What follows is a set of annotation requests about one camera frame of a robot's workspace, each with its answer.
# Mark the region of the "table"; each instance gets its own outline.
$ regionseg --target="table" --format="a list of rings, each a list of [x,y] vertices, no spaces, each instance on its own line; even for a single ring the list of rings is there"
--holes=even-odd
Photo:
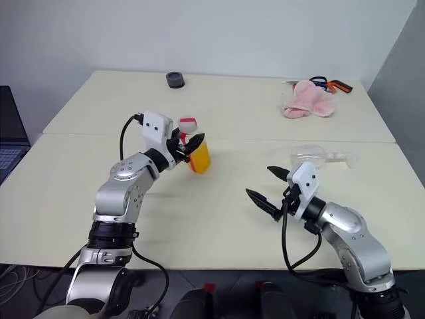
[[[330,118],[290,120],[280,105],[292,86],[279,78],[185,74],[182,89],[169,88],[164,73],[96,71],[44,129],[45,134],[120,133],[136,112],[154,110],[177,121],[197,118],[210,138],[394,142],[360,82],[352,93],[334,95]],[[130,126],[129,135],[139,135]]]
[[[286,184],[267,165],[288,167],[295,141],[207,138],[212,165],[204,175],[186,164],[164,171],[145,196],[135,245],[167,268],[285,268],[281,223],[245,194],[255,189],[275,204]],[[425,268],[425,191],[393,143],[321,142],[326,150],[359,155],[355,169],[343,163],[319,170],[318,197],[352,207],[387,248],[395,269]],[[126,155],[143,150],[128,136]],[[63,266],[86,243],[97,189],[118,160],[115,135],[45,134],[0,187],[0,262]],[[290,219],[292,261],[316,238]],[[151,268],[132,258],[130,268]],[[321,250],[300,268],[339,267],[333,249]]]

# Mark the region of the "clear plastic container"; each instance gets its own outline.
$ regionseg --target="clear plastic container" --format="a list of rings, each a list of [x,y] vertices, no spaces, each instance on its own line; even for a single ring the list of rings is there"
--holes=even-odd
[[[345,162],[348,167],[354,168],[359,158],[352,152],[326,152],[318,145],[302,145],[292,148],[291,163],[292,167],[305,161],[312,162],[316,167],[324,163]]]
[[[186,144],[187,137],[190,138],[192,134],[199,134],[198,124],[195,118],[185,116],[179,120],[179,129],[181,132],[181,141]],[[207,141],[203,140],[201,145],[189,156],[191,161],[189,167],[197,174],[203,174],[211,164],[210,154],[208,152]]]

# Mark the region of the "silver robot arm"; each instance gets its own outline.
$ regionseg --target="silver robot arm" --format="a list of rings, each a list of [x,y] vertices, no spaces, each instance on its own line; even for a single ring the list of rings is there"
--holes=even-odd
[[[247,189],[249,197],[276,221],[289,213],[297,221],[303,219],[305,229],[325,237],[339,257],[345,275],[342,284],[350,290],[362,318],[410,318],[398,296],[387,251],[369,233],[365,219],[358,212],[315,196],[319,187],[315,166],[305,162],[291,171],[276,166],[268,169],[289,184],[284,191],[282,209]]]
[[[135,115],[135,119],[143,126],[147,151],[112,166],[109,179],[96,194],[88,243],[80,251],[66,306],[51,308],[37,318],[58,318],[62,316],[59,314],[72,315],[73,311],[85,311],[90,318],[109,318],[128,306],[136,280],[125,265],[131,259],[132,243],[139,235],[135,223],[143,196],[164,169],[188,161],[189,154],[204,138],[204,134],[197,134],[182,146],[179,130],[173,131],[170,118],[146,112]]]

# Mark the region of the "pink cloth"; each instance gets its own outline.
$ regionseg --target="pink cloth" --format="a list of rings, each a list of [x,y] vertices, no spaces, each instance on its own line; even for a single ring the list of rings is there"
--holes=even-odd
[[[295,98],[284,105],[283,113],[287,118],[301,118],[313,113],[329,116],[335,111],[335,105],[329,93],[314,85],[312,81],[299,81],[294,88]]]

